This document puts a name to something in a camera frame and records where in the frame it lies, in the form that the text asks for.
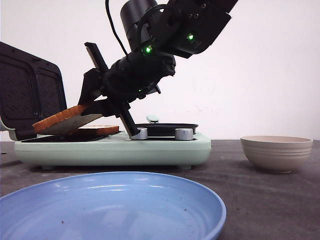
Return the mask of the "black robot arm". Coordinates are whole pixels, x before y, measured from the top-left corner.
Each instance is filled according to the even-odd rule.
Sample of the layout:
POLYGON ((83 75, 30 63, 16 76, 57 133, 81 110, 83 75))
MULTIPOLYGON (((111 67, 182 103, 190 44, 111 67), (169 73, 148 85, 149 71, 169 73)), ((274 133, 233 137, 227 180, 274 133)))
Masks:
POLYGON ((131 51, 108 67, 95 43, 85 44, 95 68, 84 74, 79 104, 83 116, 120 118, 130 136, 138 128, 130 103, 159 92, 159 81, 175 74, 175 56, 205 51, 231 19, 234 0, 130 0, 120 11, 131 51))

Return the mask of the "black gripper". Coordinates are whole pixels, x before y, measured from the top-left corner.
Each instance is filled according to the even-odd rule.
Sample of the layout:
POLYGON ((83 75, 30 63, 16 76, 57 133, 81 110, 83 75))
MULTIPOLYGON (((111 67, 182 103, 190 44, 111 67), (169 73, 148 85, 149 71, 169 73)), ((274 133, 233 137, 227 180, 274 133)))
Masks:
POLYGON ((84 45, 95 67, 83 75, 78 105, 90 105, 83 114, 115 116, 121 119, 129 136, 138 134, 129 103, 149 94, 161 93, 159 81, 176 73, 174 56, 131 53, 109 69, 96 43, 86 42, 84 45))

